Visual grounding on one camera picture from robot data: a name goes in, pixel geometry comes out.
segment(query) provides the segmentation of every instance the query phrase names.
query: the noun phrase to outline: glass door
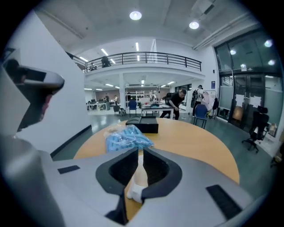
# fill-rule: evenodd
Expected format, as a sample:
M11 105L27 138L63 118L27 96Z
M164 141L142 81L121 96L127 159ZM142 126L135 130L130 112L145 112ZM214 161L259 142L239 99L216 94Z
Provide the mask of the glass door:
M234 76L234 98L229 122L247 132L252 126L253 112L264 106L265 81L262 74Z

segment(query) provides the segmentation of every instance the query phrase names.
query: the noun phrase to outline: backpack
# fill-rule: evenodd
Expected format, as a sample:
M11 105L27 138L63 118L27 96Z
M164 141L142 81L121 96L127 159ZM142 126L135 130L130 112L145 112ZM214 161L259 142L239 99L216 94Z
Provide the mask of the backpack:
M197 90L194 90L194 92L192 93L192 99L191 99L191 104L190 107L193 108L195 105L196 100L198 99L198 92Z
M120 116L124 116L124 115L126 114L125 109L120 108L118 114L119 114Z

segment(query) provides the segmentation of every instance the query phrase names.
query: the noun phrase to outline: poster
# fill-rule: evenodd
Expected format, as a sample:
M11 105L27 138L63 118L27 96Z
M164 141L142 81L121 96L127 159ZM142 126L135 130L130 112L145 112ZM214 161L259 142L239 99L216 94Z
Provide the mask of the poster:
M211 89L215 89L215 81L211 81Z

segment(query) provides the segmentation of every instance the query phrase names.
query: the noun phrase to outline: black rubber pad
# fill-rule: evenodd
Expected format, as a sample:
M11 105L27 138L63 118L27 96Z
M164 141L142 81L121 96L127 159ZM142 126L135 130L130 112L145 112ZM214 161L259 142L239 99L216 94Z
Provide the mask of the black rubber pad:
M68 166L68 167L64 167L64 168L59 168L57 170L60 174L64 174L64 173L71 172L71 171L74 171L74 170L77 170L77 169L80 169L80 167L77 166L77 165L72 165L72 166Z
M226 219L231 219L241 212L241 208L235 201L224 191L220 185L207 187L206 190L211 195L217 206L220 208Z

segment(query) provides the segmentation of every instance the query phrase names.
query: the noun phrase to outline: ceiling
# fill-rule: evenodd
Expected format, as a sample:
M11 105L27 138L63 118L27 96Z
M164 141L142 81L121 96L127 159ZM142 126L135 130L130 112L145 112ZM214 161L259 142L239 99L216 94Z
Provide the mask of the ceiling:
M129 18L135 10L138 21ZM138 39L146 43L141 51L155 38L194 46L246 12L233 0L47 0L36 9L66 51L90 60L101 57L100 47L110 55L132 51ZM190 29L192 21L200 27Z
M168 74L168 73L125 73L124 74L124 82L129 86L140 86L141 80L145 80L145 87L147 86L155 86L158 85L167 85L167 83L171 81L175 81L177 83L181 83L183 81L188 81L192 79L192 81L196 80L196 78L185 76L185 75L177 75L177 74ZM94 79L92 81L86 81L85 87L92 89L103 89L109 90L113 89L105 84L111 84L114 86L119 86L119 75L108 75L99 79Z

